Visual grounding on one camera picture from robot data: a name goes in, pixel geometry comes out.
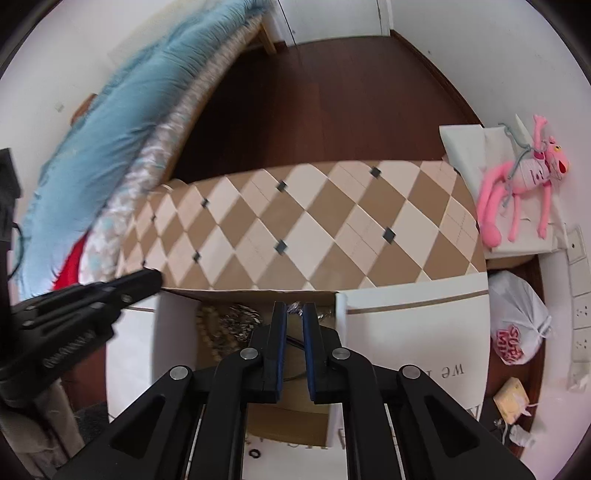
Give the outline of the white plastic bag red print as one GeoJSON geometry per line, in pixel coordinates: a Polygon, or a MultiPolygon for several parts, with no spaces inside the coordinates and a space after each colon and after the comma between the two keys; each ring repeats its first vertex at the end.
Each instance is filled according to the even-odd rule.
{"type": "Polygon", "coordinates": [[[524,279],[509,271],[489,278],[491,339],[505,365],[531,361],[551,331],[552,317],[524,279]]]}

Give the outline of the white door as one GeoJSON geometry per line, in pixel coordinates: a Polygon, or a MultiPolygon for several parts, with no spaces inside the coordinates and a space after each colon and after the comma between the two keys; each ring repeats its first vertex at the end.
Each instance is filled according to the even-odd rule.
{"type": "Polygon", "coordinates": [[[390,33],[390,1],[286,0],[274,5],[274,15],[291,45],[390,33]]]}

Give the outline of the white cloth covered box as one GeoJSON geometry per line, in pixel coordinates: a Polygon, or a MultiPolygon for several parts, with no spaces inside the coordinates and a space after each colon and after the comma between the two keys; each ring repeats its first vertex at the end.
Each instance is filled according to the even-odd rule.
{"type": "Polygon", "coordinates": [[[507,124],[444,125],[448,160],[475,200],[481,240],[491,258],[551,253],[567,248],[560,184],[570,164],[536,115],[528,131],[507,124]]]}

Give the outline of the white power strip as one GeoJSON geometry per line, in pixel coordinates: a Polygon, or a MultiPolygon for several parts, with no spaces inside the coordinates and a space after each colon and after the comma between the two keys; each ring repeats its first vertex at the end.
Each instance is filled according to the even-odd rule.
{"type": "Polygon", "coordinates": [[[590,385],[590,263],[580,226],[573,226],[567,235],[572,312],[571,363],[567,389],[583,392],[590,385]]]}

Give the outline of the pink panther plush toy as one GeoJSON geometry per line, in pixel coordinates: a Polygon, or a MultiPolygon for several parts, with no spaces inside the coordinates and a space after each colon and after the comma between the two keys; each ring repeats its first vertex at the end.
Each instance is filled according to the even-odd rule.
{"type": "Polygon", "coordinates": [[[503,239],[514,242],[518,239],[521,221],[521,202],[529,194],[541,192],[541,211],[537,235],[548,236],[552,207],[554,180],[561,181],[568,174],[570,162],[562,147],[553,136],[546,137],[546,117],[533,117],[533,142],[523,144],[518,159],[488,169],[483,178],[477,201],[477,221],[483,244],[494,249],[503,239]],[[513,203],[513,218],[505,237],[497,227],[496,220],[502,203],[513,203]]]}

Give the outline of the yellow tissue pack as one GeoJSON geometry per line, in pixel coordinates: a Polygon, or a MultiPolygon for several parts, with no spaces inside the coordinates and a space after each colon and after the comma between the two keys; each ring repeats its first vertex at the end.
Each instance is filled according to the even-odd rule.
{"type": "Polygon", "coordinates": [[[494,395],[493,401],[508,425],[513,425],[521,416],[530,416],[530,400],[518,378],[509,378],[494,395]]]}

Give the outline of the light blue quilt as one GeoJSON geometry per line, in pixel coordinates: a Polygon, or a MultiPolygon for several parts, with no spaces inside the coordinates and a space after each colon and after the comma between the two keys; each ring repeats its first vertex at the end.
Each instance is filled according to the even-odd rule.
{"type": "Polygon", "coordinates": [[[221,45],[267,8],[266,1],[217,1],[187,15],[114,73],[41,169],[21,224],[21,299],[52,289],[148,137],[221,45]]]}

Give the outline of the red blanket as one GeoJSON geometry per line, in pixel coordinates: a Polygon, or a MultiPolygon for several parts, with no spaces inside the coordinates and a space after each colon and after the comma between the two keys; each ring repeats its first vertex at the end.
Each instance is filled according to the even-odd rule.
{"type": "Polygon", "coordinates": [[[73,246],[63,268],[53,283],[53,291],[79,283],[79,268],[88,234],[85,233],[73,246]]]}

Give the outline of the checkered bed sheet mattress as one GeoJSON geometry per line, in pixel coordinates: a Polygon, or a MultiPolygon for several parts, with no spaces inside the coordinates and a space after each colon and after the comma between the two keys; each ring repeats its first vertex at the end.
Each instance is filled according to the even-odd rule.
{"type": "Polygon", "coordinates": [[[115,276],[119,253],[140,201],[165,180],[208,98],[224,74],[260,30],[254,16],[222,42],[191,80],[171,112],[156,126],[90,229],[75,245],[74,281],[92,283],[115,276]]]}

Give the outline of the white cardboard box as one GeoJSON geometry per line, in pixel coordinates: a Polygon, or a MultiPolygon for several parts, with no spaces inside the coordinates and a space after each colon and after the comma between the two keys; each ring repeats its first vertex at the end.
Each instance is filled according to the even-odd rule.
{"type": "Polygon", "coordinates": [[[291,445],[331,448],[339,444],[342,408],[315,405],[308,394],[306,378],[287,381],[304,373],[304,352],[287,344],[288,337],[301,340],[301,322],[273,320],[277,304],[314,303],[318,310],[335,306],[332,292],[312,291],[190,291],[164,289],[155,309],[152,340],[152,378],[170,368],[184,365],[193,371],[216,367],[213,345],[205,341],[204,308],[221,313],[229,305],[248,306],[259,312],[263,325],[252,332],[238,350],[252,348],[252,395],[247,407],[246,431],[259,437],[291,445]]]}

